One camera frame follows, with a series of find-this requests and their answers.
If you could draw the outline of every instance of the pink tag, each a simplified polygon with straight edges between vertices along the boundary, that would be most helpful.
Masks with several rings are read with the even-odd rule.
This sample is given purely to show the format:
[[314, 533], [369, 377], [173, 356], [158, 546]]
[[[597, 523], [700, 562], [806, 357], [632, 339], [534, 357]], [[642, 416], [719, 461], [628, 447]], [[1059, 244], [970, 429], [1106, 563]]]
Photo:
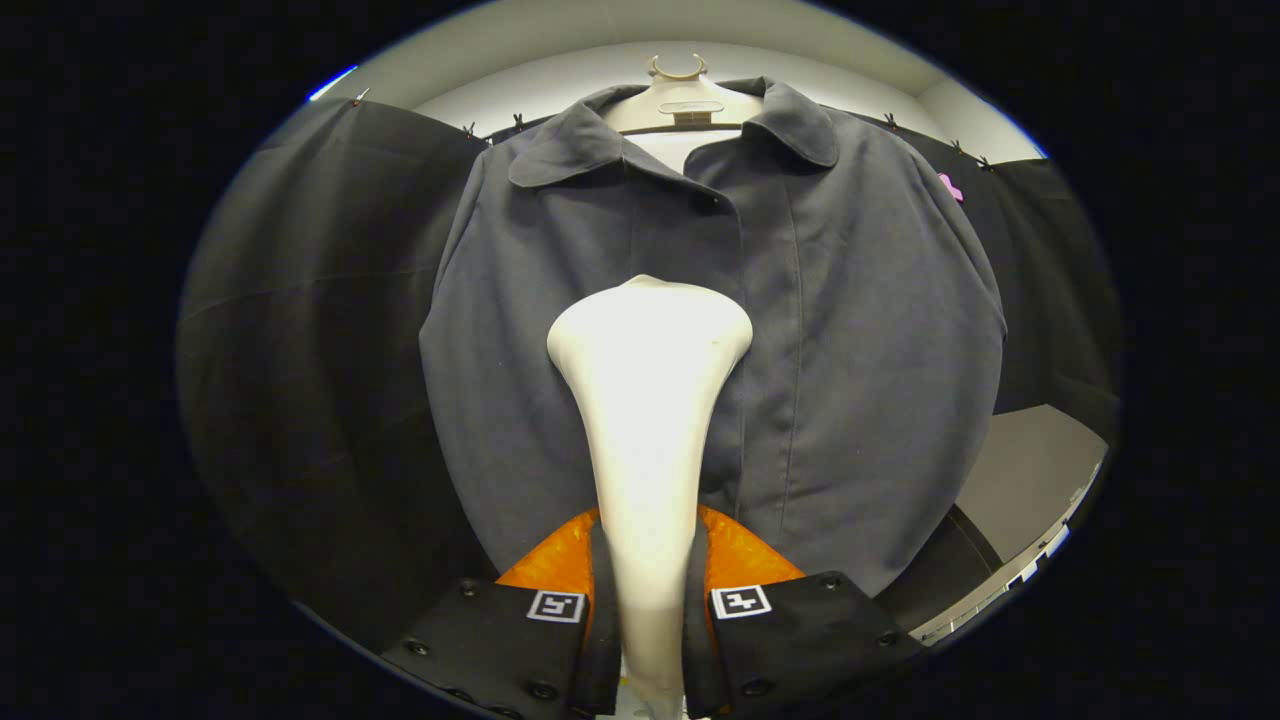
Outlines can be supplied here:
[[947, 190], [951, 191], [951, 197], [955, 197], [956, 202], [964, 202], [964, 193], [951, 184], [951, 178], [946, 173], [938, 173], [938, 177], [942, 178], [942, 184], [947, 186]]

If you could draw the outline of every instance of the clothes hanger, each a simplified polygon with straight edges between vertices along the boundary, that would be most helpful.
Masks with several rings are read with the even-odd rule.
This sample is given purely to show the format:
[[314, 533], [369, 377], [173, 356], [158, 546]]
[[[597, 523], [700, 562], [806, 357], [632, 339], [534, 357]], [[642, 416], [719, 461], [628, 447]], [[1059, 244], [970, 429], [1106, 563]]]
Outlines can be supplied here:
[[764, 110], [764, 100], [723, 88], [707, 79], [707, 60], [694, 53], [698, 69], [676, 76], [649, 60], [649, 90], [614, 102], [600, 113], [607, 126], [622, 135], [740, 129]]

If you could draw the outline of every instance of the jacket collar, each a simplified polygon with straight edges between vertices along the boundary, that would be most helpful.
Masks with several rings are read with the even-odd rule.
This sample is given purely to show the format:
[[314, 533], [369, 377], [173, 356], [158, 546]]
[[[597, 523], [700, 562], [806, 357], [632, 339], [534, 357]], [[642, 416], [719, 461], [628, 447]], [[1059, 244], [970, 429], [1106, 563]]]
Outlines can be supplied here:
[[[817, 102], [786, 83], [769, 77], [717, 83], [726, 90], [763, 96], [764, 109], [746, 120], [777, 137], [800, 158], [823, 168], [836, 164], [836, 133]], [[655, 174], [690, 182], [667, 168], [639, 145], [604, 124], [600, 110], [648, 90], [645, 85], [618, 85], [579, 100], [540, 124], [529, 145], [507, 169], [507, 178], [520, 187], [556, 183], [594, 170], [622, 158]]]

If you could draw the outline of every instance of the hanger hook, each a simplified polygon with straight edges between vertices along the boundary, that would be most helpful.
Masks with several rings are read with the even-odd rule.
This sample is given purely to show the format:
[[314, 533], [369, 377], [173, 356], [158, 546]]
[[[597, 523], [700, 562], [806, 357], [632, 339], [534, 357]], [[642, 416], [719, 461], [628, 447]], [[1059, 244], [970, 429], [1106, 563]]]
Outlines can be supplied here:
[[703, 56], [699, 55], [698, 53], [694, 53], [694, 58], [698, 58], [698, 69], [696, 70], [689, 73], [687, 76], [673, 76], [673, 74], [671, 74], [668, 72], [658, 69], [658, 55], [654, 55], [653, 59], [649, 60], [649, 74], [653, 76], [653, 77], [662, 76], [662, 77], [664, 77], [667, 79], [694, 79], [698, 76], [700, 76], [700, 74], [703, 74], [703, 73], [707, 72], [707, 60], [703, 60]]

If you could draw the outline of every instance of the orange padding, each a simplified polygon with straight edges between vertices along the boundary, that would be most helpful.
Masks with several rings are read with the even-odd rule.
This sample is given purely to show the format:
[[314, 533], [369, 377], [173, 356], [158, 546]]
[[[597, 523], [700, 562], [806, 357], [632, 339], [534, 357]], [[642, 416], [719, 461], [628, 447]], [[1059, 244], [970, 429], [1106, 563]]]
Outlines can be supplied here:
[[[782, 557], [751, 530], [732, 518], [698, 506], [707, 527], [707, 577], [703, 598], [716, 588], [767, 585], [803, 578], [799, 568]], [[541, 543], [498, 578], [499, 585], [553, 592], [580, 592], [591, 601], [586, 630], [595, 614], [595, 580], [591, 575], [591, 527], [600, 519], [599, 509], [588, 510], [561, 525]]]

